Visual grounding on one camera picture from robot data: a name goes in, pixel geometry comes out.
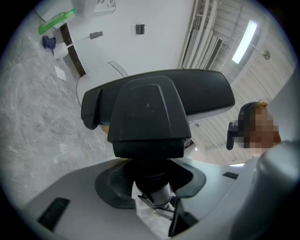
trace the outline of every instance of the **green object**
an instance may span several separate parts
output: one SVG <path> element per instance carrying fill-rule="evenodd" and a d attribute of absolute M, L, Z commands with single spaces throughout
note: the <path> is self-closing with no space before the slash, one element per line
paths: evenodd
<path fill-rule="evenodd" d="M 53 27 L 54 25 L 60 23 L 61 21 L 64 21 L 72 16 L 75 16 L 77 9 L 74 8 L 71 11 L 68 12 L 63 12 L 63 13 L 59 13 L 56 16 L 54 16 L 53 18 L 51 18 L 49 21 L 45 22 L 44 24 L 40 25 L 38 28 L 38 32 L 40 34 L 45 33 L 46 31 L 48 31 L 51 27 Z"/>

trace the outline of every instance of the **floor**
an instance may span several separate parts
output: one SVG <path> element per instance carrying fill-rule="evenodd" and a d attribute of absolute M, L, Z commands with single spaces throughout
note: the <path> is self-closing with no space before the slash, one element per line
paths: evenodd
<path fill-rule="evenodd" d="M 0 177 L 11 203 L 25 204 L 66 173 L 115 158 L 101 128 L 88 130 L 80 118 L 79 74 L 67 56 L 56 60 L 41 45 L 43 20 L 31 12 L 0 62 Z M 55 29 L 47 32 L 61 41 Z M 66 74 L 59 79 L 54 66 Z M 137 214 L 161 239 L 170 221 L 137 198 Z"/>

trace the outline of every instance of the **blue object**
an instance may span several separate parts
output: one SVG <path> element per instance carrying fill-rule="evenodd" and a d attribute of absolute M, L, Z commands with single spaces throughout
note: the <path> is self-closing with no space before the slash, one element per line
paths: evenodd
<path fill-rule="evenodd" d="M 42 44 L 44 48 L 50 48 L 53 50 L 56 45 L 56 38 L 55 37 L 49 38 L 48 36 L 43 36 Z"/>

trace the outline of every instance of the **light fixture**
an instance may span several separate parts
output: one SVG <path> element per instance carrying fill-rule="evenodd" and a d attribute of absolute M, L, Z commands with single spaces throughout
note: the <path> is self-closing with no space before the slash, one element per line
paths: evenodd
<path fill-rule="evenodd" d="M 239 64 L 240 60 L 244 56 L 253 38 L 256 28 L 257 28 L 257 23 L 250 19 L 246 31 L 244 33 L 243 39 L 241 40 L 240 45 L 232 58 L 232 60 L 235 63 Z"/>
<path fill-rule="evenodd" d="M 244 163 L 230 164 L 231 167 L 242 167 Z"/>

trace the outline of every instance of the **white paper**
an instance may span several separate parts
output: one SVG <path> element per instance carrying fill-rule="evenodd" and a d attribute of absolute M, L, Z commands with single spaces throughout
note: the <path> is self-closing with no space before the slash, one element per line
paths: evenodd
<path fill-rule="evenodd" d="M 64 70 L 61 70 L 57 66 L 54 66 L 54 68 L 55 68 L 57 77 L 64 80 L 64 81 L 66 81 L 67 79 L 66 79 L 66 74 L 65 74 Z"/>

